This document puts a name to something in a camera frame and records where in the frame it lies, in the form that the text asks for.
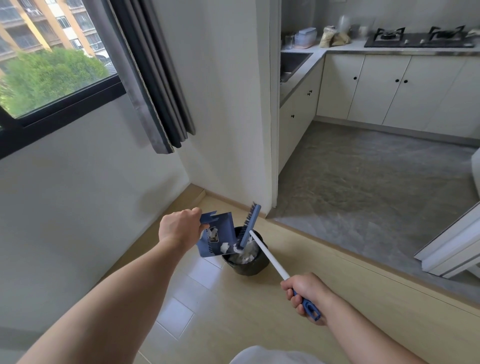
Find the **person's left hand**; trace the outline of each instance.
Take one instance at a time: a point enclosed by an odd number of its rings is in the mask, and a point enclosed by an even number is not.
[[[202,209],[183,210],[165,215],[160,221],[158,237],[160,243],[168,241],[177,244],[183,252],[188,251],[200,238],[209,224],[200,224]]]

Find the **kitchen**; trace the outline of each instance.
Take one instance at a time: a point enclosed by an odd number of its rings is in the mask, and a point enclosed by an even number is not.
[[[478,10],[452,0],[282,1],[284,41],[312,27],[318,36],[306,49],[282,46],[268,217],[480,302],[472,273],[437,277],[414,258],[479,201]],[[351,42],[319,47],[328,25],[347,27]]]

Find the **kitchen backsplash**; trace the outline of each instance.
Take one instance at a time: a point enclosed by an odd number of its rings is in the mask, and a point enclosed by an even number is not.
[[[282,0],[282,31],[337,25],[341,15],[374,18],[373,28],[428,31],[431,26],[467,28],[480,25],[480,0]]]

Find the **black sink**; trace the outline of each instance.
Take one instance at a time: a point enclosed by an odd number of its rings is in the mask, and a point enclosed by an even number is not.
[[[280,53],[280,82],[287,82],[288,79],[300,68],[300,66],[313,53]]]

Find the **black trash can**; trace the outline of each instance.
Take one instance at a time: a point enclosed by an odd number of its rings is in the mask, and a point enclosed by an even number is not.
[[[238,236],[240,234],[241,226],[237,226],[235,228],[235,235]],[[264,240],[262,236],[257,232],[257,230],[253,230],[253,232],[258,236],[261,242],[264,243]],[[233,268],[233,270],[241,274],[242,276],[254,276],[255,274],[260,273],[270,262],[268,257],[265,255],[263,250],[259,247],[259,251],[257,256],[249,263],[247,264],[235,264],[232,263],[228,260],[228,258],[233,255],[233,254],[228,254],[228,255],[222,255],[223,259],[226,261],[226,263]]]

